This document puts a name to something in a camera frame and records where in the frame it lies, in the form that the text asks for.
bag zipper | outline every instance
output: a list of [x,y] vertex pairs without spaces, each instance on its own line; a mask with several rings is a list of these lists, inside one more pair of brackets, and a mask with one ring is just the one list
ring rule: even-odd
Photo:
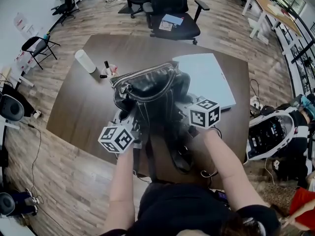
[[115,88],[115,86],[120,83],[121,81],[123,80],[128,80],[128,79],[133,79],[133,78],[136,78],[138,77],[139,75],[142,75],[144,73],[147,73],[147,72],[152,72],[154,70],[158,70],[160,68],[163,68],[163,67],[166,67],[168,65],[172,65],[171,63],[165,63],[165,64],[161,64],[161,65],[158,65],[158,66],[154,66],[154,67],[151,67],[151,68],[147,68],[147,69],[144,69],[144,70],[141,70],[139,72],[136,72],[134,74],[131,74],[131,75],[127,75],[125,77],[122,77],[120,78],[118,81],[116,81],[114,84],[113,84],[113,88]]

black leather bag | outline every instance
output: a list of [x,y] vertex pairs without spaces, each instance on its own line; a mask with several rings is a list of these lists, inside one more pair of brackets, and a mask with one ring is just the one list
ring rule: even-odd
[[[150,127],[155,123],[162,125],[166,144],[170,150],[173,163],[182,173],[190,170],[192,160],[188,151],[182,150],[185,146],[169,146],[179,143],[178,125],[173,125],[176,119],[174,113],[175,101],[184,101],[189,89],[190,77],[178,68],[179,63],[169,61],[138,72],[129,73],[111,79],[114,88],[114,102],[116,106],[128,115],[136,107],[139,109],[136,119],[144,121],[149,128],[146,155],[149,161],[149,173],[152,181],[155,181],[155,163],[150,138]],[[134,169],[137,172],[139,151],[134,150]]]

dark wood tabletop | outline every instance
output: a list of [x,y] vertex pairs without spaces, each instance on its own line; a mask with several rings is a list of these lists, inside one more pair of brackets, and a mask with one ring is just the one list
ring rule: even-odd
[[[83,50],[97,69],[89,74],[77,60],[74,60],[51,111],[47,124],[50,132],[87,153],[115,164],[115,155],[107,152],[97,141],[103,127],[107,126],[118,110],[113,101],[113,89],[109,81],[99,78],[104,61],[116,65],[119,74],[123,75],[181,55],[213,53],[236,101],[235,106],[222,113],[217,127],[221,130],[226,144],[241,161],[244,160],[250,111],[247,62],[180,41],[128,35],[92,35]],[[201,177],[200,170],[207,170],[209,173],[214,170],[201,136],[195,137],[189,144],[189,148],[194,151],[195,164],[188,175],[183,175],[174,168],[161,137],[152,137],[152,144],[159,179],[206,184],[206,179]],[[144,153],[141,154],[140,173],[148,174]],[[214,178],[214,186],[220,187],[219,177]]]

white cube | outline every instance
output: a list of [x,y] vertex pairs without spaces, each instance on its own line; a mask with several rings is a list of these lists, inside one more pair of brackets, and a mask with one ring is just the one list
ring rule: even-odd
[[112,153],[124,153],[134,137],[124,126],[104,127],[98,142]]
[[189,106],[188,109],[189,124],[192,126],[208,129],[220,121],[220,106],[211,100],[203,99]]

wood laminate floor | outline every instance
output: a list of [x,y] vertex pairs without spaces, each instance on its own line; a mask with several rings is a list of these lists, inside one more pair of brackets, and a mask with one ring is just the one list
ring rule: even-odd
[[[263,104],[278,106],[290,100],[289,74],[275,33],[264,22],[264,34],[269,38],[269,45],[257,38],[249,38],[251,29],[247,17],[257,20],[260,14],[258,6],[253,2],[251,11],[243,17],[239,0],[203,1],[209,5],[210,11],[202,11],[198,19],[201,29],[198,45],[247,61],[250,78],[259,82]],[[194,0],[188,0],[188,4],[189,13],[194,16],[197,9]],[[103,0],[83,0],[79,3],[80,11],[75,13],[76,18],[66,19],[64,26],[57,25],[51,33],[51,40],[61,44],[61,47],[53,48],[58,60],[50,56],[42,63],[44,70],[35,67],[25,76],[35,87],[21,84],[18,89],[43,113],[43,117],[37,120],[24,119],[41,130],[42,141],[34,165],[34,181],[45,203],[39,206],[38,215],[31,219],[31,225],[39,236],[96,236],[102,233],[114,166],[51,134],[46,130],[46,124],[74,54],[90,35],[149,36],[144,14],[131,19],[129,15],[117,14],[122,4],[113,5],[107,4],[112,7],[105,8]],[[31,166],[39,146],[39,133],[20,125],[20,131],[8,129],[6,133],[5,146],[9,151],[6,173],[17,188],[23,190],[32,186]],[[146,186],[145,182],[135,178],[136,208]]]

